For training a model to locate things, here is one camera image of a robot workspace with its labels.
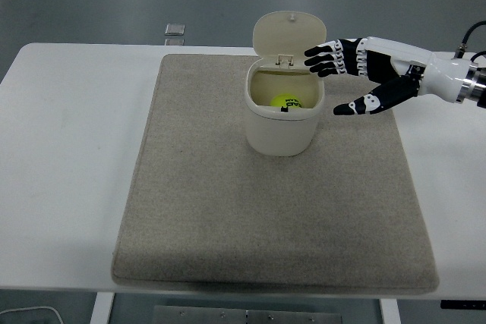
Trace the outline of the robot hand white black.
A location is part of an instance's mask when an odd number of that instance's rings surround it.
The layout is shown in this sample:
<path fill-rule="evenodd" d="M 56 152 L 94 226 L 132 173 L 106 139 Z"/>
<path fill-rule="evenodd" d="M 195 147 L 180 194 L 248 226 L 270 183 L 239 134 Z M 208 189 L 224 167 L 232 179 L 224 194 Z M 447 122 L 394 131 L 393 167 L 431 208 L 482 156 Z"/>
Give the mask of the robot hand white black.
<path fill-rule="evenodd" d="M 377 87 L 334 108 L 334 115 L 377 114 L 413 97 L 432 94 L 456 102 L 472 63 L 444 59 L 405 43 L 364 37 L 325 42 L 305 51 L 309 71 L 324 78 L 332 74 L 366 77 Z"/>

